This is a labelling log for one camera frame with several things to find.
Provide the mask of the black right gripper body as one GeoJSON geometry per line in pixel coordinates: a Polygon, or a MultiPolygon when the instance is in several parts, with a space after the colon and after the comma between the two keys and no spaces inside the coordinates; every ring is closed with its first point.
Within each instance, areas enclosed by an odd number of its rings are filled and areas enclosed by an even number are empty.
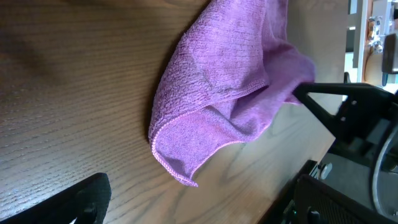
{"type": "Polygon", "coordinates": [[[371,162],[387,127],[397,117],[397,94],[381,89],[350,94],[333,115],[336,140],[329,153],[354,162],[371,162]]]}

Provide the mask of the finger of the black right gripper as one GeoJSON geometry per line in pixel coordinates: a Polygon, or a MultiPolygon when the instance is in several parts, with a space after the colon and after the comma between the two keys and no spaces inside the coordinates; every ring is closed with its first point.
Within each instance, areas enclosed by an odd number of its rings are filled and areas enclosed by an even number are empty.
{"type": "Polygon", "coordinates": [[[377,88],[365,83],[303,83],[295,89],[294,96],[327,130],[333,131],[333,115],[337,114],[348,95],[366,93],[377,88]]]}

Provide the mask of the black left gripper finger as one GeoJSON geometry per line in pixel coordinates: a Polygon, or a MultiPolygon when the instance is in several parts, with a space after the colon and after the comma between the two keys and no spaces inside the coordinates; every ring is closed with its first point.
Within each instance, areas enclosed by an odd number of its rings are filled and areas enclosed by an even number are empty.
{"type": "Polygon", "coordinates": [[[2,223],[102,224],[110,199],[108,176],[99,172],[2,223]]]}

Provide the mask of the purple microfibre cloth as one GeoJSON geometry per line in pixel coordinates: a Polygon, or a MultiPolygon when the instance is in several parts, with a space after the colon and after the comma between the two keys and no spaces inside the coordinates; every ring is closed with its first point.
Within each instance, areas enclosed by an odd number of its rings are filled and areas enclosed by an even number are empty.
{"type": "Polygon", "coordinates": [[[182,35],[157,88],[154,157],[181,184],[218,149],[255,140],[315,78],[287,41],[286,0],[212,1],[182,35]]]}

